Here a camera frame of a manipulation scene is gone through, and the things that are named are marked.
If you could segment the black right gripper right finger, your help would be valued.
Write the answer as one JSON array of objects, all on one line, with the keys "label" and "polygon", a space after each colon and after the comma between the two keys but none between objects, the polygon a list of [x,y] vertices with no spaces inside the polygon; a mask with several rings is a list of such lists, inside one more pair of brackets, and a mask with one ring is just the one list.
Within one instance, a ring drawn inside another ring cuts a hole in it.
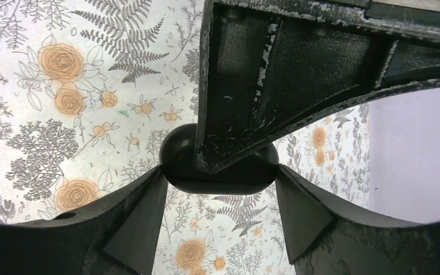
[{"label": "black right gripper right finger", "polygon": [[280,166],[276,191],[297,274],[440,274],[440,221],[415,223],[360,207]]}]

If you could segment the black earbud charging case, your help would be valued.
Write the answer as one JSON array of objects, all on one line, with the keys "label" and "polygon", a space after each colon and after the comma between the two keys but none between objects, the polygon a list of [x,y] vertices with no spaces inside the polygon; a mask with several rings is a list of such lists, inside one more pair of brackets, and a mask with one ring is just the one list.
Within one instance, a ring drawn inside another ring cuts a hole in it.
[{"label": "black earbud charging case", "polygon": [[220,172],[200,171],[194,163],[197,125],[184,124],[163,140],[159,160],[166,179],[177,189],[193,194],[251,195],[275,180],[278,153],[269,144]]}]

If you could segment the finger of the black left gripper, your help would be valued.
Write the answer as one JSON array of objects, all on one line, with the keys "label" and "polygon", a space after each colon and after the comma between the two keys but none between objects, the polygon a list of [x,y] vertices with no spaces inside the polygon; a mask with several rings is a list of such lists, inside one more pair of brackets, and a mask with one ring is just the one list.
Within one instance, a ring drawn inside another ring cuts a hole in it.
[{"label": "finger of the black left gripper", "polygon": [[440,1],[206,1],[195,160],[217,172],[322,117],[440,88]]}]

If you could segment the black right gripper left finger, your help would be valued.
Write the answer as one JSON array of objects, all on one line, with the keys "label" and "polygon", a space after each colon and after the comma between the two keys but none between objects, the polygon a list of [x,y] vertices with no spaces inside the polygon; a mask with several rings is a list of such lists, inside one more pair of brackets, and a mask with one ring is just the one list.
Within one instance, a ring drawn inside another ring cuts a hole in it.
[{"label": "black right gripper left finger", "polygon": [[155,167],[51,220],[0,224],[0,274],[151,274],[167,186]]}]

